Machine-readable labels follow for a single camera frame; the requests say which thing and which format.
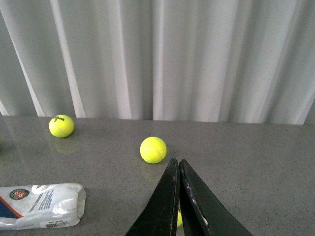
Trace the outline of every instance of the tennis ball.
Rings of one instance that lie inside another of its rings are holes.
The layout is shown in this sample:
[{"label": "tennis ball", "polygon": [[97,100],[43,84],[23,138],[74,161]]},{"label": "tennis ball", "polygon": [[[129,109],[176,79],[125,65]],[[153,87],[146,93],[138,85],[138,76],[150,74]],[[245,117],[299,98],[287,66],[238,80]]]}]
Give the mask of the tennis ball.
[{"label": "tennis ball", "polygon": [[57,138],[69,136],[74,129],[72,119],[66,115],[58,115],[49,122],[49,130]]},{"label": "tennis ball", "polygon": [[178,202],[177,227],[182,225],[182,223],[183,223],[183,219],[182,219],[181,205]]},{"label": "tennis ball", "polygon": [[140,146],[140,154],[146,162],[157,164],[166,156],[165,142],[158,137],[148,137]]}]

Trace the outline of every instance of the black marking on tennis ball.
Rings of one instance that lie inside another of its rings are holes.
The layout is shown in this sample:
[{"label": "black marking on tennis ball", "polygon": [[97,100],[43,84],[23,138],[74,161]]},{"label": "black marking on tennis ball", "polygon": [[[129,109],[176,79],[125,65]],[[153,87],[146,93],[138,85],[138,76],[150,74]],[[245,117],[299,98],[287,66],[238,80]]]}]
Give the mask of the black marking on tennis ball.
[{"label": "black marking on tennis ball", "polygon": [[58,119],[64,121],[64,118],[61,118],[61,117],[59,117],[59,116],[54,117],[54,119],[55,119],[54,122],[56,122]]}]

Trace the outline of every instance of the white curtain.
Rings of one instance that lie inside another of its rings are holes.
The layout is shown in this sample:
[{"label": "white curtain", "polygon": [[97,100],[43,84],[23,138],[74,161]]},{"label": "white curtain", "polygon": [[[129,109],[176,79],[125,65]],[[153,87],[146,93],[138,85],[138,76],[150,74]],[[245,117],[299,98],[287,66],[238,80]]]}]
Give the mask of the white curtain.
[{"label": "white curtain", "polygon": [[315,124],[314,0],[0,0],[2,115]]}]

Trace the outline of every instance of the table surface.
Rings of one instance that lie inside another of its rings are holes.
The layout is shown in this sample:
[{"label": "table surface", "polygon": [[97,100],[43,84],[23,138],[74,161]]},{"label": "table surface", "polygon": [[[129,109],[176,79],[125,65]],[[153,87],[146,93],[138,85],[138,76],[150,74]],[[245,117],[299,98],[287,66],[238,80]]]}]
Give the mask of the table surface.
[{"label": "table surface", "polygon": [[[77,118],[58,139],[49,121],[0,116],[0,186],[79,183],[85,213],[73,227],[0,235],[123,236],[172,157],[186,159],[254,236],[315,235],[315,126]],[[156,165],[139,154],[149,136],[168,148]]]}]

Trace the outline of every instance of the white plastic bag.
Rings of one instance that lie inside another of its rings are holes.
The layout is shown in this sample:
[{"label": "white plastic bag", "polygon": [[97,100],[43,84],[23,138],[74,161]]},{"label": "white plastic bag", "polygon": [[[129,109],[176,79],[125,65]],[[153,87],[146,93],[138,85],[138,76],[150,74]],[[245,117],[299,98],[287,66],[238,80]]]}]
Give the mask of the white plastic bag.
[{"label": "white plastic bag", "polygon": [[84,213],[85,197],[77,183],[0,187],[0,230],[76,225]]}]

